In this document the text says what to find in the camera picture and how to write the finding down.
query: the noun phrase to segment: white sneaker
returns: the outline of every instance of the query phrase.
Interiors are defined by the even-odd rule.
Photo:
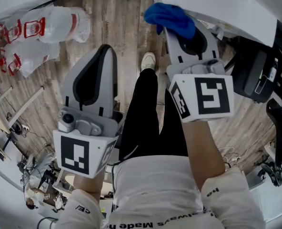
[[[155,70],[156,58],[152,52],[147,52],[141,62],[141,71],[145,69]]]

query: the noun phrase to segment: blue cloth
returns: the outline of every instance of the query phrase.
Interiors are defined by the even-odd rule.
[[[163,30],[163,26],[176,31],[186,39],[192,39],[195,35],[194,21],[178,6],[154,3],[145,11],[144,20],[149,24],[157,25],[158,35]]]

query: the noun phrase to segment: white plastic bag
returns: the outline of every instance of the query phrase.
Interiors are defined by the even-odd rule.
[[[46,43],[70,39],[85,42],[90,34],[89,15],[78,7],[47,6],[31,10],[17,21],[16,18],[17,15],[5,23],[3,34],[8,43],[31,39]]]
[[[43,43],[38,40],[27,40],[7,44],[1,49],[2,59],[0,66],[11,75],[20,71],[28,77],[40,65],[50,59],[58,58],[60,54],[59,43]]]

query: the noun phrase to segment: wooden floor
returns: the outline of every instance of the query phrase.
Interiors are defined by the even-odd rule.
[[[143,15],[153,0],[57,0],[58,6],[78,6],[91,17],[91,35],[85,43],[73,40],[60,44],[60,60],[48,61],[27,79],[17,74],[9,76],[0,70],[0,90],[6,91],[11,85],[14,90],[7,97],[15,109],[28,99],[41,85],[44,93],[39,96],[19,119],[30,126],[32,132],[43,136],[53,146],[52,131],[57,129],[58,111],[62,106],[60,88],[64,77],[76,61],[91,49],[102,43],[111,45],[118,57],[118,100],[121,111],[126,112],[133,94],[140,63],[145,52],[151,51],[157,58],[159,92],[157,113],[160,126],[163,125],[164,89],[166,67],[170,60],[166,54],[163,35],[156,35],[154,26],[147,24]],[[231,48],[220,43],[220,54],[227,62],[232,56]],[[14,113],[10,105],[1,101],[6,115]],[[273,140],[275,130],[265,112],[264,104],[235,95],[235,116],[210,122],[217,147],[223,153],[237,152],[242,156],[238,166],[248,173],[253,163],[261,158],[263,145]],[[17,136],[17,144],[24,151],[38,153],[45,145],[44,138],[28,133],[26,138]]]

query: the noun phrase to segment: black pants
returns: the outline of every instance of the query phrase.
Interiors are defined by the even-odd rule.
[[[124,124],[120,160],[131,153],[137,145],[138,148],[129,158],[152,155],[188,156],[180,117],[167,90],[163,129],[159,135],[157,93],[158,81],[155,71],[152,69],[142,71]]]

